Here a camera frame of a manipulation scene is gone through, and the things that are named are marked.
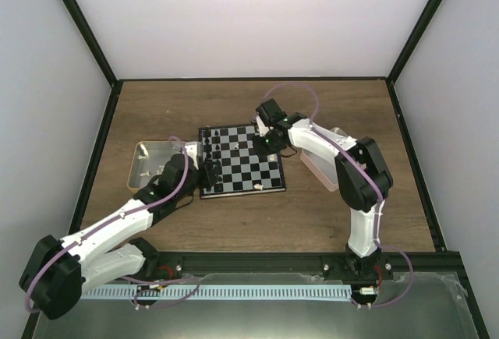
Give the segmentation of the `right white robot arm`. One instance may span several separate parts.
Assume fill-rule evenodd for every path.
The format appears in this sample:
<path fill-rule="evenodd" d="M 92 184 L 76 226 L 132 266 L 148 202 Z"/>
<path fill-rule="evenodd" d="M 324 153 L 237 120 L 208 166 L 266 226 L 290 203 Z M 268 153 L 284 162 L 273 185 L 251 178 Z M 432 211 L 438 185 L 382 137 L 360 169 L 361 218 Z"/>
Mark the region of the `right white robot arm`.
<path fill-rule="evenodd" d="M 277 154 L 299 148 L 325 161 L 334 170 L 343 201 L 350 208 L 350 236 L 345 247 L 349 274 L 363 279 L 380 257 L 380 217 L 393 178 L 376 142 L 353 139 L 324 129 L 295 113 L 274 116 L 258 111 L 258 134 L 253 145 L 259 154 Z"/>

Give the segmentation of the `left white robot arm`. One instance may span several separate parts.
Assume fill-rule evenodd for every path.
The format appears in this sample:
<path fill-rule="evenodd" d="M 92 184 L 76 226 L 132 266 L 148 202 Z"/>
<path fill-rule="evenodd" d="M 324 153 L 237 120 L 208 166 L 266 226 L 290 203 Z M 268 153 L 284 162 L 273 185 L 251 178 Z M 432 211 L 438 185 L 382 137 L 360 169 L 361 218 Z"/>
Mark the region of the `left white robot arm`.
<path fill-rule="evenodd" d="M 203 157 L 199 142 L 172 142 L 175 153 L 114 213 L 63 238 L 41 238 L 19 279 L 24 308 L 51 320 L 66 314 L 81 295 L 116 278 L 153 278 L 159 270 L 154 247 L 130 237 L 174 213 L 179 201 L 210 189 L 221 174 L 219 161 Z"/>

